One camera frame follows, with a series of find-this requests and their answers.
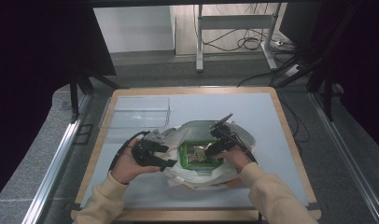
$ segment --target light blue surface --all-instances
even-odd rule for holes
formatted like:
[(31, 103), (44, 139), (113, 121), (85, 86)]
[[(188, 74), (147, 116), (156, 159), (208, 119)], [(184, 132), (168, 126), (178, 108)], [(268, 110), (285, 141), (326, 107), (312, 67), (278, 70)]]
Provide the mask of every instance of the light blue surface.
[[(218, 120), (233, 113), (231, 121), (256, 138), (253, 153), (262, 169), (279, 175), (297, 198), (304, 205), (308, 204), (269, 93), (179, 94), (161, 95), (161, 97), (170, 99), (169, 123), (165, 128), (160, 129), (161, 132), (191, 120)], [(91, 196), (92, 186), (105, 179), (108, 167), (125, 139), (139, 131), (147, 130), (110, 130), (81, 207)], [(167, 186), (167, 179), (163, 173), (138, 176), (125, 192), (125, 206), (127, 208), (252, 206), (247, 198), (249, 190), (243, 186), (236, 189), (216, 190), (193, 190), (184, 186), (170, 188)]]

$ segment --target gray floor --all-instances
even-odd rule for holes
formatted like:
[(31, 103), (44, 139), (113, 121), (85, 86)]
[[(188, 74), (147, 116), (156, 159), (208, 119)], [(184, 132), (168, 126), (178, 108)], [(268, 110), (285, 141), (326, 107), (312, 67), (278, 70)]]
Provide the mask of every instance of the gray floor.
[[(122, 86), (235, 86), (240, 80), (268, 71), (258, 54), (206, 57), (204, 72), (196, 73), (193, 57), (176, 58), (169, 53), (149, 55), (114, 54), (117, 77), (109, 77)], [(262, 76), (246, 85), (267, 86), (271, 77)], [(320, 223), (374, 223), (352, 176), (313, 107), (304, 77), (279, 89), (288, 123), (299, 143), (302, 161), (322, 211)], [(83, 173), (98, 134), (98, 122), (107, 98), (113, 90), (92, 81), (91, 97), (85, 120), (71, 146), (39, 223), (71, 223), (70, 212), (77, 196)], [(53, 106), (38, 137), (20, 167), (0, 195), (0, 223), (21, 223), (49, 167), (64, 131), (70, 121), (69, 91), (63, 87), (53, 96)], [(379, 196), (379, 147), (342, 107), (339, 97), (333, 99), (334, 123), (353, 153), (362, 172)]]

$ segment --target aluminum rail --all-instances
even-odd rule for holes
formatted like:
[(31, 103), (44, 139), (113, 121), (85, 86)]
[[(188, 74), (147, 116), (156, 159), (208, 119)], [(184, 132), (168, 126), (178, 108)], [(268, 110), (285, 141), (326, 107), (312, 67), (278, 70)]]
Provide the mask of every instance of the aluminum rail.
[[(84, 95), (81, 99), (81, 103), (79, 105), (79, 111), (83, 111), (88, 102), (90, 101), (90, 95)], [(44, 175), (44, 179), (42, 180), (40, 187), (38, 188), (35, 197), (33, 198), (32, 203), (30, 204), (29, 210), (26, 213), (26, 216), (23, 219), (22, 224), (33, 224), (38, 221), (41, 216), (41, 212), (44, 209), (45, 203), (49, 197), (50, 191), (52, 190), (53, 184), (62, 168), (64, 160), (67, 156), (67, 152), (69, 151), (71, 144), (74, 140), (74, 137), (79, 128), (79, 124), (83, 119), (83, 113), (81, 113), (76, 120), (76, 122), (69, 124), (61, 143), (58, 146), (58, 149), (55, 152), (55, 155), (50, 163), (50, 166)]]
[(346, 166), (347, 170), (349, 171), (349, 174), (352, 176), (356, 186), (358, 187), (361, 196), (363, 197), (365, 203), (370, 209), (373, 217), (375, 218), (376, 223), (379, 223), (378, 196), (376, 195), (375, 191), (373, 190), (373, 187), (368, 182), (364, 174), (361, 172), (361, 169), (358, 167), (358, 164), (353, 158), (350, 149), (347, 147), (346, 143), (341, 137), (341, 134), (336, 128), (334, 122), (331, 122), (329, 118), (327, 118), (327, 116), (325, 115), (322, 109), (323, 104), (321, 103), (320, 99), (316, 97), (314, 93), (309, 93), (309, 97), (311, 98), (311, 101), (314, 104), (314, 107), (316, 108), (318, 115), (320, 116), (327, 131), (329, 132), (330, 137), (332, 138), (332, 141), (336, 149), (338, 150), (338, 153), (344, 161), (344, 165)]

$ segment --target wall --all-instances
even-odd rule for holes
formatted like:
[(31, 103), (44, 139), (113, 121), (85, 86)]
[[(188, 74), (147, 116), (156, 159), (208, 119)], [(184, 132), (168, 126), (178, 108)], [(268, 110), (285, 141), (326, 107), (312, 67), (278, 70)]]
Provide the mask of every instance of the wall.
[(174, 49), (169, 7), (95, 8), (108, 51)]

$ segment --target metal frame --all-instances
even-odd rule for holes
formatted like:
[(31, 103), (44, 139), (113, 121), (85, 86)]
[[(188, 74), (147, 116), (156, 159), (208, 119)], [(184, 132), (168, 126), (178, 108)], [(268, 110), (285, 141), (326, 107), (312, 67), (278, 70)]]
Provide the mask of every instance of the metal frame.
[[(86, 108), (90, 99), (90, 95), (84, 95), (79, 106), (79, 111), (83, 111)], [(84, 114), (80, 113), (78, 119), (74, 123), (68, 125), (63, 139), (59, 144), (58, 149), (56, 150), (55, 156), (53, 157), (52, 162), (50, 163), (50, 166), (44, 175), (44, 179), (42, 180), (40, 187), (38, 188), (38, 191), (33, 198), (32, 204), (30, 205), (22, 224), (33, 224), (36, 223), (40, 218), (41, 212), (44, 209), (45, 203), (49, 197), (50, 191), (52, 190), (53, 184), (55, 183), (56, 177), (61, 171), (64, 160), (67, 156), (67, 152), (71, 147), (83, 116)]]
[(338, 129), (335, 127), (334, 122), (330, 121), (327, 115), (323, 110), (323, 103), (316, 96), (315, 93), (309, 93), (312, 103), (314, 104), (315, 109), (317, 110), (318, 115), (323, 121), (326, 130), (328, 131), (338, 153), (340, 154), (344, 165), (346, 166), (349, 174), (352, 176), (353, 181), (355, 182), (358, 190), (360, 191), (361, 196), (363, 197), (365, 203), (370, 209), (373, 218), (375, 218), (376, 223), (379, 224), (379, 198), (376, 195), (373, 187), (368, 182), (364, 174), (361, 172), (361, 169), (358, 167), (355, 159), (350, 152), (350, 149), (347, 147), (344, 142), (341, 134), (338, 132)]
[(265, 41), (260, 45), (265, 55), (266, 61), (271, 70), (277, 69), (274, 57), (269, 50), (274, 27), (279, 16), (281, 3), (277, 5), (276, 11), (272, 15), (235, 15), (235, 16), (202, 16), (203, 5), (198, 8), (198, 43), (196, 50), (196, 71), (204, 70), (204, 42), (202, 40), (202, 30), (226, 30), (226, 29), (268, 29)]

